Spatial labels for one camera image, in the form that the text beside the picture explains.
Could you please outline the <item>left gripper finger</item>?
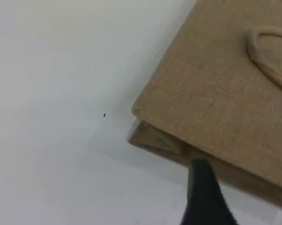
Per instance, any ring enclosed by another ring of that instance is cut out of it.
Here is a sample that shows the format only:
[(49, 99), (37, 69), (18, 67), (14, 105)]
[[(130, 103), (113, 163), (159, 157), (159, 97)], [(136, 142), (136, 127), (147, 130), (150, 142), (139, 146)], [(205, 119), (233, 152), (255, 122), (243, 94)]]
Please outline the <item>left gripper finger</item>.
[(210, 163), (193, 159), (189, 167), (182, 225), (236, 225)]

